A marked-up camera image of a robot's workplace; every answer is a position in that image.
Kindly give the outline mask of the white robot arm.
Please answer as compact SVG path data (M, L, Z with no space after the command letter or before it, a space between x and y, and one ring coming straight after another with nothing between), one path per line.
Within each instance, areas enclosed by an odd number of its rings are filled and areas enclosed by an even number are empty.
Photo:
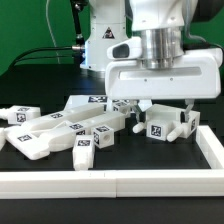
M91 34L81 39L83 67L101 73L111 100L196 99L220 94L224 49L190 33L198 0L72 0L90 7Z

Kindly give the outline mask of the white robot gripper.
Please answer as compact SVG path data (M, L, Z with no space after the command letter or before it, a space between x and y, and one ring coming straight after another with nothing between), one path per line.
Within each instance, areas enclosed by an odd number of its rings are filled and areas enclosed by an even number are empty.
M111 62L105 74L105 91L110 99L169 100L186 99L181 122L187 123L193 99L216 98L221 92L220 48L189 50L174 60L169 69L148 70L140 60ZM141 109L132 106L137 123Z

